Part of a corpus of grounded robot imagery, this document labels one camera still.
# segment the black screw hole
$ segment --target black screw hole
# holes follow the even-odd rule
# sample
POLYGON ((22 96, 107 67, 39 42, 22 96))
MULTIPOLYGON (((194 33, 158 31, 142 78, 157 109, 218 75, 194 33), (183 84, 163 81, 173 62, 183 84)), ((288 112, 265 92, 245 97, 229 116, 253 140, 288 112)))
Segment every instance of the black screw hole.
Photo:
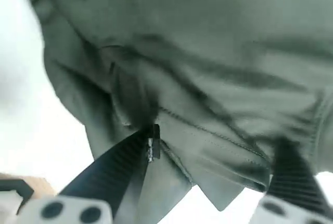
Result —
POLYGON ((85 209, 80 216, 80 220, 83 223, 94 223, 99 220, 101 216, 101 211, 98 207, 89 207, 85 209))
POLYGON ((271 211, 277 215, 286 216, 285 211, 275 203, 265 202, 263 204, 263 207, 266 208, 268 211, 271 211))
POLYGON ((63 204, 61 202, 53 202, 48 204, 42 210, 42 217, 45 219, 52 219, 60 215, 63 209, 63 204))

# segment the white plastic part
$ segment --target white plastic part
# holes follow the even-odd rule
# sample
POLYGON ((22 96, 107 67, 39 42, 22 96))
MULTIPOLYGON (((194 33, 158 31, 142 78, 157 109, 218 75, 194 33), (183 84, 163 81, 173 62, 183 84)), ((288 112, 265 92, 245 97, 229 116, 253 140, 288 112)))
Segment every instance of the white plastic part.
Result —
POLYGON ((273 196, 264 196, 258 204, 249 224, 333 224, 325 216, 318 215, 273 196))
POLYGON ((15 191, 0 192, 0 223, 13 224, 23 198, 15 191))
POLYGON ((112 224, 112 213, 109 205, 103 201, 84 198, 47 197, 29 201, 23 207, 17 220, 17 224, 83 223, 112 224))

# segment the gray cloth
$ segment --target gray cloth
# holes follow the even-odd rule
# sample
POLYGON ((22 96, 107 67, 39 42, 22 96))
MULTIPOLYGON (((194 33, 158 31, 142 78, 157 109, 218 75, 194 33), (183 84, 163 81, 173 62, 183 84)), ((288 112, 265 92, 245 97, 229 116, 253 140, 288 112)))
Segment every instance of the gray cloth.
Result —
POLYGON ((194 184, 219 210, 245 186, 265 190, 281 137, 333 170, 331 1, 31 0, 46 72, 94 157, 160 125, 168 151, 148 167, 146 224, 194 184))

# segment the gray-green fabric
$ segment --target gray-green fabric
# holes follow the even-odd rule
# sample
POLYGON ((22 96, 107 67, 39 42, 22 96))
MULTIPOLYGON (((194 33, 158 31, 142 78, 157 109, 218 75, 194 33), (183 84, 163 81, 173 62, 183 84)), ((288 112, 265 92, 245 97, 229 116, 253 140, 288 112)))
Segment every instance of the gray-green fabric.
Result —
POLYGON ((279 138, 333 171, 332 0, 31 2, 46 72, 94 157, 160 125, 168 149, 148 167, 138 223, 193 184, 219 210, 245 186, 263 191, 279 138))

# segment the stitching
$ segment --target stitching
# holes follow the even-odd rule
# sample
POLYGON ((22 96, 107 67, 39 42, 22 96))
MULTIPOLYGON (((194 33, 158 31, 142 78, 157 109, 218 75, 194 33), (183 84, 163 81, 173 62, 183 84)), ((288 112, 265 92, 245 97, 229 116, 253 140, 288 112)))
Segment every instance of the stitching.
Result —
POLYGON ((322 102, 319 104, 318 109, 316 110, 315 117, 314 117, 314 131, 311 135, 311 149, 309 151, 310 158, 312 158, 314 163, 314 168, 316 170, 319 170, 319 164, 318 164, 318 146, 321 139, 321 128, 326 120, 326 117, 323 117, 324 113, 327 111, 330 112, 329 109, 333 106, 332 101, 332 93, 329 93, 329 95, 323 96, 322 102))
POLYGON ((181 172, 188 179, 188 181, 191 184, 191 186, 195 186, 196 183, 194 182, 193 177, 187 171, 187 169, 183 165, 181 159, 174 152, 171 151, 171 149, 169 148, 169 146, 164 141, 161 141, 161 147, 169 155, 169 157, 173 160, 173 162, 179 167, 179 169, 181 170, 181 172))
MULTIPOLYGON (((239 143, 236 143, 235 141, 233 141, 232 139, 230 139, 230 138, 228 138, 228 137, 226 137, 226 136, 223 136, 223 135, 218 134, 218 133, 216 133, 216 132, 212 132, 212 131, 210 131, 210 130, 208 130, 208 129, 202 127, 202 126, 198 126, 198 125, 192 124, 191 122, 185 120, 185 119, 182 118, 181 116, 175 114, 174 112, 172 112, 172 111, 170 111, 170 110, 168 110, 168 109, 166 109, 166 108, 164 108, 164 107, 161 107, 161 106, 160 106, 160 109, 161 109, 163 112, 165 112, 165 113, 167 113, 168 115, 170 115, 170 116, 176 118, 177 120, 181 121, 182 123, 184 123, 184 124, 186 124, 186 125, 190 125, 190 126, 196 128, 196 129, 199 129, 199 130, 202 130, 202 131, 204 131, 204 132, 207 132, 207 133, 210 133, 210 134, 212 134, 212 135, 215 135, 215 136, 217 136, 217 137, 223 138, 223 139, 225 139, 225 140, 227 140, 227 141, 229 141, 229 142, 231 142, 231 143, 233 143, 233 144, 235 144, 235 145, 237 145, 237 146, 239 146, 239 147, 241 147, 241 148, 244 148, 244 149, 247 150, 247 151, 250 151, 250 152, 252 152, 252 153, 254 153, 254 154, 260 156, 260 157, 263 158, 266 162, 268 162, 268 161, 265 159, 265 157, 264 157, 263 155, 259 154, 258 152, 254 151, 254 150, 251 150, 251 149, 249 149, 249 148, 247 148, 247 147, 245 147, 245 146, 243 146, 243 145, 241 145, 241 144, 239 144, 239 143)), ((215 142, 212 142, 212 141, 209 141, 209 142, 212 143, 212 144, 214 144, 214 145, 216 145, 217 147, 222 148, 222 149, 227 149, 227 150, 229 150, 232 154, 234 154, 234 155, 240 157, 240 155, 238 155, 237 153, 234 153, 233 151, 231 151, 230 149, 228 149, 228 148, 226 148, 226 147, 220 146, 219 144, 217 144, 217 143, 215 143, 215 142)), ((254 161, 252 161, 252 160, 249 160, 249 159, 246 159, 246 160, 247 160, 248 162, 252 163, 252 164, 258 165, 258 166, 263 167, 263 168, 266 168, 266 169, 270 169, 267 165, 258 164, 258 163, 254 162, 254 161)))

